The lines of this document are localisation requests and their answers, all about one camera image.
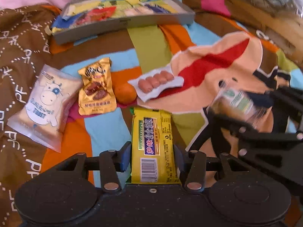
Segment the round rice cracker packet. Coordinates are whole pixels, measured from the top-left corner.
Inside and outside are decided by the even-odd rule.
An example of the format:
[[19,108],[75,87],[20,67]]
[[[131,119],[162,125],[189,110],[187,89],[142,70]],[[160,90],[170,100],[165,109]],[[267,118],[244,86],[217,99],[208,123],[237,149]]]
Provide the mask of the round rice cracker packet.
[[123,10],[125,16],[139,16],[139,15],[151,15],[155,14],[155,11],[152,10],[149,6],[147,5],[134,5],[131,6],[130,8],[124,9]]

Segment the round brown biscuit packet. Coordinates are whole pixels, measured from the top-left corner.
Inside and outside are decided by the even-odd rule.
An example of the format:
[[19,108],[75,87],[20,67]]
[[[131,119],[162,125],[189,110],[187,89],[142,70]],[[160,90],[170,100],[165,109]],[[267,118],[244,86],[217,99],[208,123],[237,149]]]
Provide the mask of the round brown biscuit packet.
[[249,96],[242,90],[224,85],[217,96],[208,106],[215,113],[226,115],[228,118],[243,121],[253,128],[257,127],[261,109],[256,107]]

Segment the grey cardboard tray box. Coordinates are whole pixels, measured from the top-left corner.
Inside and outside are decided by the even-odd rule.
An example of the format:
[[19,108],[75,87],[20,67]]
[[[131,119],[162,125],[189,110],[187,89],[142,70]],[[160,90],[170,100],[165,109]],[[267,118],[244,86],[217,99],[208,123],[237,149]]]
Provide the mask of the grey cardboard tray box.
[[[170,14],[125,16],[123,10],[134,5],[159,5]],[[84,13],[95,8],[116,6],[112,17],[91,24],[74,26],[73,23]],[[179,0],[72,0],[65,5],[61,13],[45,32],[52,35],[57,44],[75,42],[98,34],[127,28],[154,25],[188,25],[194,21],[195,12]]]

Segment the brown patterned PF blanket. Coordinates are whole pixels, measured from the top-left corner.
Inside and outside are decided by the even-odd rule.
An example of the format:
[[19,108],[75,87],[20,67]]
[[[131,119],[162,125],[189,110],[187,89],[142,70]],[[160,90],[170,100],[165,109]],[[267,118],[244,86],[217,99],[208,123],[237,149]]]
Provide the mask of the brown patterned PF blanket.
[[42,67],[63,67],[53,61],[44,30],[59,13],[51,5],[1,10],[1,226],[20,224],[14,195],[21,184],[77,152],[92,155],[90,136],[81,119],[68,120],[61,153],[7,126],[8,118],[28,101]]

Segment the sausage packet white tray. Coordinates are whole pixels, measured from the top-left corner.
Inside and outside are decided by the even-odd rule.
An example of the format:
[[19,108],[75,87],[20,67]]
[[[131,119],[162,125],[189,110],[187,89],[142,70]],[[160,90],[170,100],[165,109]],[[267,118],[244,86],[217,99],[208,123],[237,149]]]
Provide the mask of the sausage packet white tray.
[[184,78],[175,76],[170,65],[151,70],[128,83],[135,88],[141,101],[157,98],[164,90],[182,87]]

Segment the yellow biscuit bar packet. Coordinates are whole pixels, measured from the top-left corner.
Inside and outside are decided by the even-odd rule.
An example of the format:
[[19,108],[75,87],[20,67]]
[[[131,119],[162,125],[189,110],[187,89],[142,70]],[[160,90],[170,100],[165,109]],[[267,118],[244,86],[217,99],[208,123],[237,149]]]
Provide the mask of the yellow biscuit bar packet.
[[135,184],[180,183],[175,166],[169,112],[134,108],[131,182]]

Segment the white cow toast packet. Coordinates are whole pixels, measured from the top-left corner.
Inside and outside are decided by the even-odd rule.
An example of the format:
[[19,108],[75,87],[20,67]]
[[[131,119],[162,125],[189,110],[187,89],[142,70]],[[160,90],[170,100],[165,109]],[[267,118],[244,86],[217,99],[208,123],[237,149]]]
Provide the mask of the white cow toast packet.
[[8,119],[8,126],[60,153],[69,110],[82,85],[79,78],[44,65],[26,105]]

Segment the gold date snack packet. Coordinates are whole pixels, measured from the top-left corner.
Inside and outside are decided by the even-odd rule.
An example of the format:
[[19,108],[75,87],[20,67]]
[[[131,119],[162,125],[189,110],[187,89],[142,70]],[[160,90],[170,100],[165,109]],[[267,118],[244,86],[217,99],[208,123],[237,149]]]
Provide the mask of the gold date snack packet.
[[81,116],[105,114],[117,108],[112,87],[111,64],[110,58],[102,58],[78,71],[83,81],[78,97]]

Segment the dark dried meat packet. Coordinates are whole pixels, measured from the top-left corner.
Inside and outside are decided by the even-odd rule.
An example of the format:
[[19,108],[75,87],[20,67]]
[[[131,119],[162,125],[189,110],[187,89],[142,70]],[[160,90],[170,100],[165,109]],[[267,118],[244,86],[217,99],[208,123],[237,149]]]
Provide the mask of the dark dried meat packet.
[[74,26],[81,26],[85,24],[91,24],[98,21],[103,20],[104,13],[99,10],[90,10],[83,15],[81,15],[78,19],[76,19],[73,23]]

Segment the blue white stick sachet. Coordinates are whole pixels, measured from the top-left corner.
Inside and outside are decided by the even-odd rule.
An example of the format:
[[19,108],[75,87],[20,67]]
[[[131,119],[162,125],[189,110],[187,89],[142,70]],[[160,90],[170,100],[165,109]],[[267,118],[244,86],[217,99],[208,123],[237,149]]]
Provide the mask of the blue white stick sachet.
[[144,4],[144,7],[148,8],[149,10],[152,10],[153,13],[165,13],[170,14],[170,11],[163,8],[159,5],[151,5],[151,4]]

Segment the colourful striped cartoon blanket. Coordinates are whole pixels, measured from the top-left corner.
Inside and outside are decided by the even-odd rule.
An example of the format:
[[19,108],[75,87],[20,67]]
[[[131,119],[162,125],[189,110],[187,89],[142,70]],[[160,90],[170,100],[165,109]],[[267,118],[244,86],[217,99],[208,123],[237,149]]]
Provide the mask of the colourful striped cartoon blanket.
[[[118,107],[115,111],[81,116],[75,109],[69,119],[84,121],[90,136],[92,155],[77,152],[64,159],[63,167],[53,173],[62,182],[75,176],[77,164],[83,164],[83,180],[90,181],[97,190],[101,189],[100,169],[112,163],[109,153],[117,155],[122,145],[132,143],[132,120],[135,107],[163,110],[171,114],[173,145],[184,149],[188,158],[193,159],[197,150],[189,150],[198,135],[209,121],[204,113],[221,87],[231,85],[237,89],[253,93],[265,93],[281,86],[302,88],[302,72],[272,43],[261,38],[261,28],[245,31],[235,22],[233,15],[206,10],[204,0],[185,0],[197,9],[195,22],[186,27],[178,25],[151,26],[128,29],[139,62],[128,67],[126,59],[113,61],[113,85],[128,82],[142,73],[154,68],[170,65],[174,75],[184,78],[182,87],[164,90],[157,98]],[[260,111],[256,129],[271,132],[273,114]],[[230,155],[238,152],[238,138],[226,128],[222,134],[231,143]],[[199,149],[205,155],[215,155],[212,139],[209,138]],[[131,182],[131,162],[125,172],[118,172],[121,186],[128,187]],[[179,184],[137,184],[139,187],[153,186],[161,198],[168,196],[163,188],[177,187],[187,190],[185,182]]]

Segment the red snack packet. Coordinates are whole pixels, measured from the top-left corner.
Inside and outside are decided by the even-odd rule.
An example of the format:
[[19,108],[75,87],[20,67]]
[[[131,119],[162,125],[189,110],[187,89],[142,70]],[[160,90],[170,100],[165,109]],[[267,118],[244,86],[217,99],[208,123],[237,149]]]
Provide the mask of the red snack packet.
[[91,22],[98,22],[104,19],[112,17],[116,11],[116,6],[105,7],[105,8],[95,8],[91,10],[88,15]]

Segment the small orange fruit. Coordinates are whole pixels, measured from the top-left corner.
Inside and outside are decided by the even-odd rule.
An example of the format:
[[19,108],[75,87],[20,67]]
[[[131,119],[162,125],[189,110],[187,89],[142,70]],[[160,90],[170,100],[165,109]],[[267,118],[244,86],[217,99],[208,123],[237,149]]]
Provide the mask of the small orange fruit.
[[137,99],[135,88],[127,82],[115,85],[113,91],[117,101],[122,105],[129,105]]

